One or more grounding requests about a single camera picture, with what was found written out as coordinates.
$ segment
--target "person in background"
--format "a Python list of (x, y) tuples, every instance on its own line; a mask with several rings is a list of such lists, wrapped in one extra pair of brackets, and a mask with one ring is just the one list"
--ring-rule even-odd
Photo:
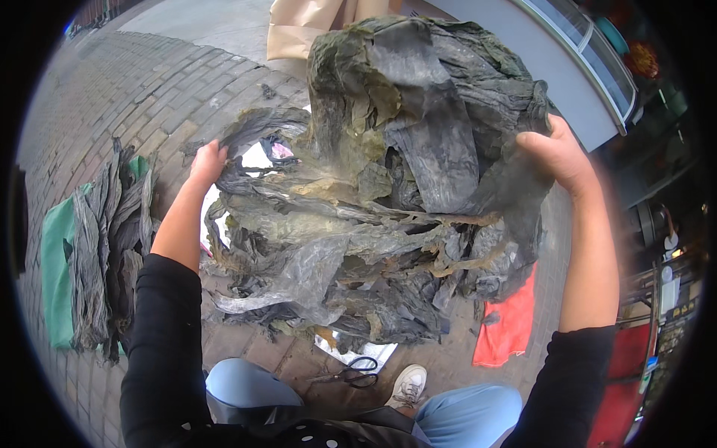
[[(201, 369), (199, 220), (227, 148), (197, 152), (137, 281), (137, 311), (120, 412), (128, 447), (585, 446), (612, 354), (619, 278), (595, 172), (562, 118), (516, 142), (569, 193), (572, 247), (558, 331), (522, 407), (510, 386), (478, 384), (420, 405), (426, 370), (408, 366), (385, 406), (314, 409), (272, 373), (242, 359)], [(212, 407), (218, 422), (212, 421)]]

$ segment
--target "leg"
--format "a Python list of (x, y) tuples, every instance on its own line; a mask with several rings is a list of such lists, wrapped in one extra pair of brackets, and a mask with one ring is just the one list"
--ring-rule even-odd
[(434, 396), (415, 419), (435, 448), (489, 448), (518, 423), (522, 408), (515, 388), (476, 384)]
[(273, 373), (241, 358), (218, 362), (206, 378), (206, 389), (220, 402), (235, 408), (304, 404)]

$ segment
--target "orange cloth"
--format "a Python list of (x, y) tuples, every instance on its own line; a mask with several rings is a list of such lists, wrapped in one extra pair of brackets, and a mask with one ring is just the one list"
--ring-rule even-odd
[(485, 304), (485, 315), (497, 311), (500, 320), (487, 327), (480, 326), (473, 352), (474, 366), (500, 367), (511, 355), (522, 355), (526, 352), (533, 327), (533, 285), (537, 265), (538, 263), (533, 265), (533, 271), (526, 283), (505, 299), (505, 302)]

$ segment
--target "black scissors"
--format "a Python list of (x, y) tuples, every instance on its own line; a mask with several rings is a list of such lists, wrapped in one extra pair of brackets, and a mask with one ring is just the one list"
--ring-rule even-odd
[[(354, 367), (359, 361), (368, 361), (366, 367)], [(334, 381), (343, 381), (349, 386), (356, 389), (363, 389), (369, 386), (373, 386), (379, 380), (377, 373), (365, 373), (363, 375), (356, 375), (353, 372), (370, 372), (376, 370), (379, 367), (378, 361), (373, 359), (371, 356), (360, 356), (348, 363), (345, 369), (338, 373), (331, 375), (317, 376), (306, 381), (309, 383), (333, 383)]]

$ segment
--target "black long-sleeve shirt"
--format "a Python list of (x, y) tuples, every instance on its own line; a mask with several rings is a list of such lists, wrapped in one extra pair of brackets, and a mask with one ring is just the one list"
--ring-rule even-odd
[[(341, 421), (297, 414), (260, 429), (214, 424), (201, 370), (199, 276), (178, 262), (150, 254), (139, 274), (137, 295), (120, 399), (128, 447), (308, 448), (325, 447), (327, 439), (341, 447), (427, 446), (411, 436), (403, 416), (389, 408), (374, 414), (388, 416), (386, 426), (361, 413)], [(602, 399), (613, 340), (612, 326), (555, 332), (545, 366), (503, 447), (584, 447)], [(297, 423), (321, 437), (301, 441), (295, 433)]]

